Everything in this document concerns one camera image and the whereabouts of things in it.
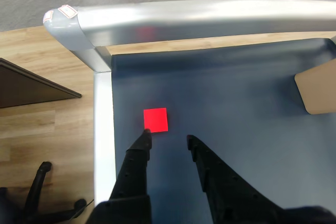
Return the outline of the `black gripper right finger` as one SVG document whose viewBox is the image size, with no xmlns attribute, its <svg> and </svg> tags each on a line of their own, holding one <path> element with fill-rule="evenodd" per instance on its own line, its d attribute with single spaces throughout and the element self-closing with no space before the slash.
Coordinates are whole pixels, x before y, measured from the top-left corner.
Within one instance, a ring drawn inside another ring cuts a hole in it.
<svg viewBox="0 0 336 224">
<path fill-rule="evenodd" d="M 213 223 L 286 223 L 284 209 L 247 183 L 194 135 L 187 136 Z"/>
</svg>

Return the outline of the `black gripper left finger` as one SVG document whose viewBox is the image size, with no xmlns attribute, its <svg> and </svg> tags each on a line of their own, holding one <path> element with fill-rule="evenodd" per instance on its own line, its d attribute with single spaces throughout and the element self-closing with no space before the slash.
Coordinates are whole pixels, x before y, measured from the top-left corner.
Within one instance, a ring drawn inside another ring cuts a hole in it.
<svg viewBox="0 0 336 224">
<path fill-rule="evenodd" d="M 151 148 L 151 132 L 146 129 L 126 151 L 109 200 L 93 209 L 88 223 L 152 222 L 146 175 Z"/>
</svg>

